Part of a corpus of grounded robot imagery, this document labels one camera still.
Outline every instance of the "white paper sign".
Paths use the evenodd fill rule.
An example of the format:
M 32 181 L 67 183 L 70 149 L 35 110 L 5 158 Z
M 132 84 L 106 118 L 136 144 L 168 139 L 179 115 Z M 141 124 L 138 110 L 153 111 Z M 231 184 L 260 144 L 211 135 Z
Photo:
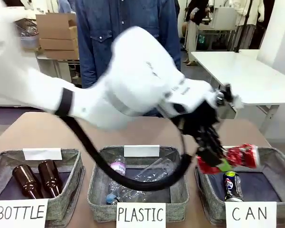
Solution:
M 23 148 L 25 160 L 62 160 L 61 148 Z
M 159 145 L 125 145 L 123 148 L 125 157 L 159 157 Z
M 116 228 L 165 228 L 165 203 L 118 203 Z
M 48 199 L 0 200 L 0 228 L 44 228 Z
M 225 202 L 227 228 L 276 228 L 276 202 Z

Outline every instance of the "black pole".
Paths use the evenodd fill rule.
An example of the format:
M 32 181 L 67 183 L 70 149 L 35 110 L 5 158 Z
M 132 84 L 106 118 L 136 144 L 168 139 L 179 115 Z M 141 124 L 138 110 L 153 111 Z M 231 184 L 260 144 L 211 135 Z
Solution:
M 241 42 L 242 42 L 242 39 L 243 39 L 243 36 L 244 36 L 244 32 L 245 32 L 246 27 L 247 27 L 247 22 L 248 22 L 250 10 L 251 10 L 252 2 L 253 2 L 253 0 L 250 0 L 249 7 L 248 7 L 248 11 L 247 11 L 247 14 L 246 14 L 246 16 L 245 16 L 245 21 L 244 21 L 243 28 L 242 28 L 242 31 L 241 31 L 241 35 L 240 35 L 240 37 L 239 37 L 239 39 L 238 39 L 237 46 L 236 46 L 236 48 L 234 49 L 234 52 L 236 52 L 236 53 L 238 53 L 238 51 L 239 51 L 239 48 L 240 48 L 240 46 L 241 46 Z

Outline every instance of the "stack of cardboard boxes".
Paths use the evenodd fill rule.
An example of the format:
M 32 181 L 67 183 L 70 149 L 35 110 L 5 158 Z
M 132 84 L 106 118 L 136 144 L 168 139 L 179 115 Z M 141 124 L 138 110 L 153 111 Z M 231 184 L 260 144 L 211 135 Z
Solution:
M 36 15 L 40 45 L 48 58 L 79 59 L 76 15 L 47 13 Z

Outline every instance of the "pepsi can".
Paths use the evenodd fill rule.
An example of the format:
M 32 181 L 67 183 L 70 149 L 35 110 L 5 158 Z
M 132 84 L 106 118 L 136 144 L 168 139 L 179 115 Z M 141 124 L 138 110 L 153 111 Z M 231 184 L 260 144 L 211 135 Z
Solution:
M 225 187 L 225 201 L 243 202 L 241 179 L 238 174 L 233 171 L 225 172 L 223 181 Z

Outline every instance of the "pink bottle label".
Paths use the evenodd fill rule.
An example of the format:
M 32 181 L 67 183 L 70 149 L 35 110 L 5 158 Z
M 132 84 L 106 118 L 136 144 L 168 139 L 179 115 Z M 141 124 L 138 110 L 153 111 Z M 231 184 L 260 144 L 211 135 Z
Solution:
M 113 162 L 111 163 L 111 168 L 114 169 L 116 172 L 118 172 L 121 175 L 125 175 L 125 164 L 121 162 Z

